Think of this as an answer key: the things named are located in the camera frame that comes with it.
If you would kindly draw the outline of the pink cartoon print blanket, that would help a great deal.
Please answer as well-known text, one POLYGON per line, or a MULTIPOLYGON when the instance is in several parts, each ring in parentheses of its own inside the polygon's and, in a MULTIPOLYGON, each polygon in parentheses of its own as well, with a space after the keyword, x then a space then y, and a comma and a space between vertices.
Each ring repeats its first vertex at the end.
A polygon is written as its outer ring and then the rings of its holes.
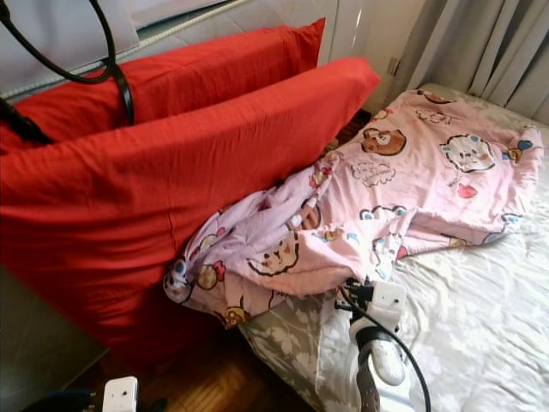
POLYGON ((387 280, 408 255, 494 242, 524 217, 545 152, 537 127, 409 91, 352 141, 209 217, 162 289, 234 327, 289 297, 387 280))

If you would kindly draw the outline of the bed with grey floral sheet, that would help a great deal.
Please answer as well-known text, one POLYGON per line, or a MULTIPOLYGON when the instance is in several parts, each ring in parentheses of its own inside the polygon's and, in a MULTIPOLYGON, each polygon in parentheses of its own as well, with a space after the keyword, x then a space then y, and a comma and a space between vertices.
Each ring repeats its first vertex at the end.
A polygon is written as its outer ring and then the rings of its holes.
MULTIPOLYGON (((483 245, 419 252, 395 262, 386 282, 407 287, 397 336, 425 376, 432 412, 549 412, 549 140, 516 230, 483 245)), ((357 346, 336 289, 289 297, 243 324, 251 346, 314 408, 359 412, 357 346)))

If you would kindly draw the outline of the large red fabric cushion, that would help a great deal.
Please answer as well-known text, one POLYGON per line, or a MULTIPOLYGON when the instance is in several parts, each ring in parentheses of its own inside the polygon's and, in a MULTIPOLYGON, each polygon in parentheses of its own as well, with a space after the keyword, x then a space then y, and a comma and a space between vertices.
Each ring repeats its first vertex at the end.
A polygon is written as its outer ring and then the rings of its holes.
POLYGON ((325 28, 323 18, 302 27, 259 28, 122 63, 132 110, 113 80, 63 82, 13 109, 53 142, 160 120, 313 70, 325 28))
POLYGON ((309 165, 379 85, 344 58, 167 118, 40 148, 3 131, 1 264, 134 368, 214 333, 160 280, 216 211, 309 165))

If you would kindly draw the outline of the black rod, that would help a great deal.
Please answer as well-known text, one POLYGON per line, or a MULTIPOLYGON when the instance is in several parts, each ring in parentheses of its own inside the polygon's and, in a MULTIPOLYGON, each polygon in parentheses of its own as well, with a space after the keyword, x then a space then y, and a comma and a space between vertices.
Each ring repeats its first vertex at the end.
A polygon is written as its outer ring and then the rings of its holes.
POLYGON ((40 145, 48 145, 54 142, 34 121, 27 117, 27 115, 19 113, 5 99, 0 99, 0 121, 10 127, 24 141, 36 142, 36 144, 40 145))

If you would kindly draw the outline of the grey curtain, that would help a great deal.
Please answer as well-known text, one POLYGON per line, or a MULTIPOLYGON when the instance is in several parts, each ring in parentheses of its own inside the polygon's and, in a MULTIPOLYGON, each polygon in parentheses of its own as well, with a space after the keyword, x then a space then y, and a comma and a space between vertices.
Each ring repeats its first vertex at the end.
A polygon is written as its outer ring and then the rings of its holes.
POLYGON ((549 0, 425 0, 385 99, 427 83, 549 124, 549 0))

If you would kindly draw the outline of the pale grey flat board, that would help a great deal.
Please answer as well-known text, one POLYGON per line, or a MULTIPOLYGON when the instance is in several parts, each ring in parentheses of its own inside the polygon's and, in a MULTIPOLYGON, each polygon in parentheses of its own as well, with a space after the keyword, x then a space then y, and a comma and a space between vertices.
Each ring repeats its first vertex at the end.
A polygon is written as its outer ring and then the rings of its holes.
POLYGON ((56 66, 74 72, 140 43, 127 0, 3 0, 14 32, 7 32, 1 64, 5 74, 47 72, 34 48, 56 66))

